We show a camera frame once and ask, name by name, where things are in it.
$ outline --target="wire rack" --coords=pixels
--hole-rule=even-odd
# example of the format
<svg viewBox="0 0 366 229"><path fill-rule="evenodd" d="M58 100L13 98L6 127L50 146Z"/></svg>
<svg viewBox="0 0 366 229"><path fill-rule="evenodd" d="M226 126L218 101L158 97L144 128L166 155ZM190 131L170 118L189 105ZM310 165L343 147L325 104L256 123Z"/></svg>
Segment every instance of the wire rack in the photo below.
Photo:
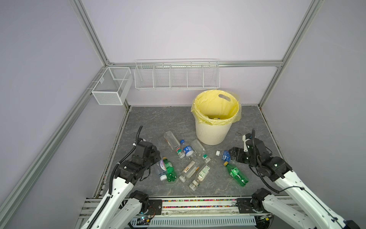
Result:
<svg viewBox="0 0 366 229"><path fill-rule="evenodd" d="M123 105L132 81L129 67L107 67L91 92L100 105Z"/></svg>
<svg viewBox="0 0 366 229"><path fill-rule="evenodd" d="M135 87L138 90L220 88L219 62L137 64Z"/></svg>

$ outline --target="clear plastic bottle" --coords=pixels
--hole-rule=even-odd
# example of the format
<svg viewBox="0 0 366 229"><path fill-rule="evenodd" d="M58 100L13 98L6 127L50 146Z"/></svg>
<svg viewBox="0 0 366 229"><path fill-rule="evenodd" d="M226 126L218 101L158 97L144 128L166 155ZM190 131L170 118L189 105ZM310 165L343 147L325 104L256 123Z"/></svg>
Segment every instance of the clear plastic bottle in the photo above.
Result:
<svg viewBox="0 0 366 229"><path fill-rule="evenodd" d="M240 186L244 187L249 182L248 178L235 165L230 165L229 162L225 162L224 165L230 176L232 176Z"/></svg>
<svg viewBox="0 0 366 229"><path fill-rule="evenodd" d="M167 169L165 168L163 160L160 160L154 165L154 173L159 176L161 181L167 179Z"/></svg>
<svg viewBox="0 0 366 229"><path fill-rule="evenodd" d="M208 165L205 165L197 174L196 178L192 181L192 183L189 185L189 188L195 191L200 183L202 183L205 178L207 177L207 174L210 170L210 167Z"/></svg>
<svg viewBox="0 0 366 229"><path fill-rule="evenodd" d="M192 147L188 145L184 140L180 141L180 148L183 149L183 152L187 157L190 157L194 153Z"/></svg>
<svg viewBox="0 0 366 229"><path fill-rule="evenodd" d="M168 142L169 146L178 154L180 158L185 156L184 152L180 148L180 143L174 136L173 132L170 130L164 134L165 140Z"/></svg>
<svg viewBox="0 0 366 229"><path fill-rule="evenodd" d="M197 155L205 161L205 163L208 163L211 160L211 158L206 154L205 148L197 139L191 142L191 146Z"/></svg>
<svg viewBox="0 0 366 229"><path fill-rule="evenodd" d="M177 173L174 171L173 165L166 157L163 157L163 163L165 165L165 168L167 170L167 179L169 182L175 181L177 178Z"/></svg>
<svg viewBox="0 0 366 229"><path fill-rule="evenodd" d="M185 182L187 179L191 178L191 176L201 167L203 164L203 161L198 159L193 159L187 167L183 170L182 175L179 177L179 179L182 182Z"/></svg>

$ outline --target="green plastic bottle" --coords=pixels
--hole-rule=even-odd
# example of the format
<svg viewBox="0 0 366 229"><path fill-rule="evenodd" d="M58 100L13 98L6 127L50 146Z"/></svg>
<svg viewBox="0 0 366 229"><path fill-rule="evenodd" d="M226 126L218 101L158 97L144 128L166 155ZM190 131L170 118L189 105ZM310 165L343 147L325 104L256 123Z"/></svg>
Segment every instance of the green plastic bottle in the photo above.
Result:
<svg viewBox="0 0 366 229"><path fill-rule="evenodd" d="M175 181L177 178L177 173L174 171L174 168L170 161L166 157L163 157L163 162L165 165L165 168L167 169L167 180L168 182Z"/></svg>
<svg viewBox="0 0 366 229"><path fill-rule="evenodd" d="M228 173L232 176L240 186L245 186L249 182L248 178L234 165L230 165L229 162L225 162Z"/></svg>

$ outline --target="white wire basket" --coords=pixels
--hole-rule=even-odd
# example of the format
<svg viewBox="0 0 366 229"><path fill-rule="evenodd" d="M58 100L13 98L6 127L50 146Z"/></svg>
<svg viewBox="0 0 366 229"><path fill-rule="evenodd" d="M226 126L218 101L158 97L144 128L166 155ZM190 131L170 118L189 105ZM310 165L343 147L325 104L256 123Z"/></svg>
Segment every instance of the white wire basket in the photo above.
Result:
<svg viewBox="0 0 366 229"><path fill-rule="evenodd" d="M123 105L132 81L129 67L107 67L91 92L100 105Z"/></svg>
<svg viewBox="0 0 366 229"><path fill-rule="evenodd" d="M220 88L219 62L137 64L135 87L138 90Z"/></svg>

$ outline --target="trash can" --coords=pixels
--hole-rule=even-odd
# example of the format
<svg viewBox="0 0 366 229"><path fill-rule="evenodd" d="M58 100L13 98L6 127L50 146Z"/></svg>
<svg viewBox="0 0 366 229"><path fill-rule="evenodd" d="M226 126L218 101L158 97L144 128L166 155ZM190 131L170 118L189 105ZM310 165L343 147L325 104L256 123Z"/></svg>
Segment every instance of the trash can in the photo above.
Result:
<svg viewBox="0 0 366 229"><path fill-rule="evenodd" d="M208 90L200 93L191 108L196 119L196 135L207 145L221 143L231 124L242 117L238 96L222 90Z"/></svg>

